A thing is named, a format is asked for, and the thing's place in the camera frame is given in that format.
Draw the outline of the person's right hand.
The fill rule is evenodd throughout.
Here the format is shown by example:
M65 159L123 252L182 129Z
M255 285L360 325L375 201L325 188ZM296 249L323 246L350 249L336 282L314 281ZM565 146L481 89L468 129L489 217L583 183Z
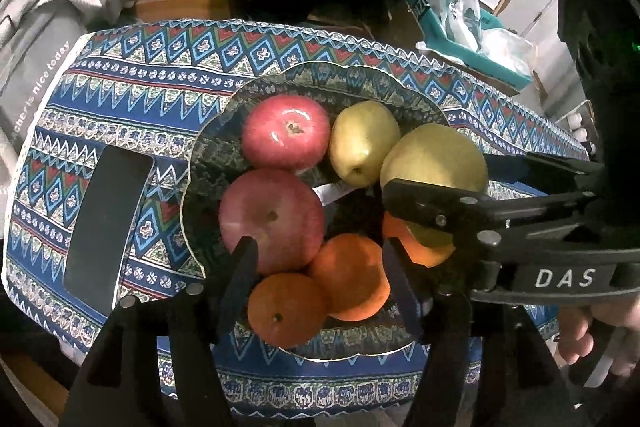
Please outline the person's right hand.
M594 340L588 329L593 320L627 329L610 373L629 377L639 362L639 297L612 299L587 308L561 307L558 355L567 364L573 365L591 352Z

